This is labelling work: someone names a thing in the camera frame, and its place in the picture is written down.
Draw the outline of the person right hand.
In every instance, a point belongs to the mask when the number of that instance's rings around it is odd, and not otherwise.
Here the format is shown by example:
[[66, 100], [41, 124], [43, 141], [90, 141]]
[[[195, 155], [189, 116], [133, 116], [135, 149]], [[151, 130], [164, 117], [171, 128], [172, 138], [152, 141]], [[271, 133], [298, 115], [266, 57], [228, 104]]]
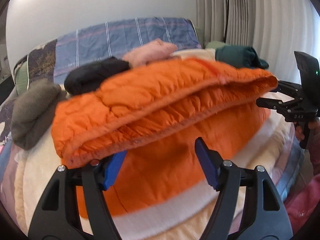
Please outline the person right hand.
[[302, 123], [294, 122], [295, 135], [304, 150], [310, 150], [319, 143], [319, 117], [315, 120]]

